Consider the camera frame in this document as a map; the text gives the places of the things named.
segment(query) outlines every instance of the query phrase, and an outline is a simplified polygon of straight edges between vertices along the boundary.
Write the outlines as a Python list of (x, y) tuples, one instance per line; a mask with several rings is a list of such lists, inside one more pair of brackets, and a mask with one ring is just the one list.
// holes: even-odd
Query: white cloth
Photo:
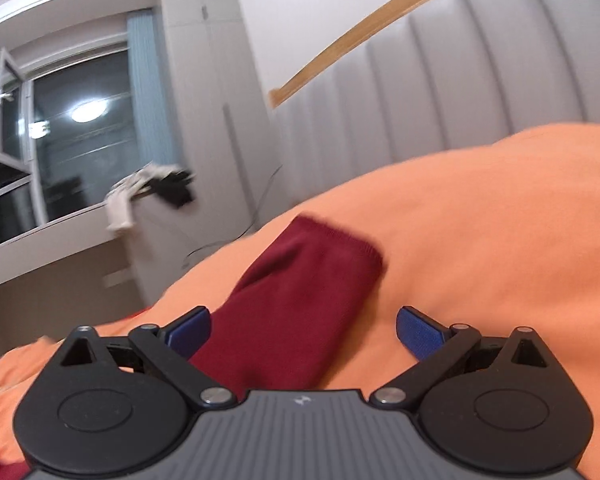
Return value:
[(149, 162), (144, 168), (126, 176), (111, 186), (104, 199), (104, 207), (109, 218), (109, 230), (116, 234), (129, 231), (134, 226), (131, 215), (131, 198), (141, 192), (152, 178), (165, 178), (168, 174), (178, 173), (182, 168), (177, 165), (161, 166)]

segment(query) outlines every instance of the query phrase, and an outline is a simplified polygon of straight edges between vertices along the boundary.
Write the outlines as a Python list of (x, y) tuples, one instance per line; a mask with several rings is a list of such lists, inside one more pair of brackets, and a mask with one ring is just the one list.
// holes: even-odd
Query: white cabinet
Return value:
[(257, 229), (289, 206), (279, 172), (256, 211), (280, 158), (238, 1), (161, 0), (159, 11), (196, 202), (180, 210), (156, 197), (134, 204), (138, 229), (126, 246), (148, 304), (254, 219)]

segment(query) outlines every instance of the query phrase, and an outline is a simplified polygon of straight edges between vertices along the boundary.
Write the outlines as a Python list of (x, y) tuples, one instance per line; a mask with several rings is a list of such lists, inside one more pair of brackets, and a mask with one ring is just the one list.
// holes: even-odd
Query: gray gripper housing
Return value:
[[(33, 471), (27, 480), (62, 477)], [(124, 480), (486, 480), (431, 449), (403, 412), (359, 391), (253, 391), (200, 415), (167, 457)], [(573, 469), (529, 480), (582, 480)]]

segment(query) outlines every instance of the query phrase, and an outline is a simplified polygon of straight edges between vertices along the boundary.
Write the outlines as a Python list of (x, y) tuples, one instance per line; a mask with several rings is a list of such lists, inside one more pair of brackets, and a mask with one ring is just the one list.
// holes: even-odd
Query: ceiling light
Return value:
[(39, 121), (37, 123), (31, 123), (29, 125), (29, 137), (32, 139), (39, 139), (44, 137), (50, 131), (49, 121)]
[(106, 111), (106, 99), (89, 101), (88, 103), (78, 106), (73, 112), (71, 112), (71, 118), (77, 123), (88, 123), (89, 121), (97, 119)]

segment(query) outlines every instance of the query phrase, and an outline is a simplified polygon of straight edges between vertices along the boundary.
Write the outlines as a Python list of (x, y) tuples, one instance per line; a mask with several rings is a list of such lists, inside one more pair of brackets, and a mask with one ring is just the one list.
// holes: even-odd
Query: black cloth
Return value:
[(195, 196), (187, 185), (190, 177), (190, 171), (170, 173), (165, 178), (152, 178), (147, 186), (165, 202), (178, 209), (195, 200)]

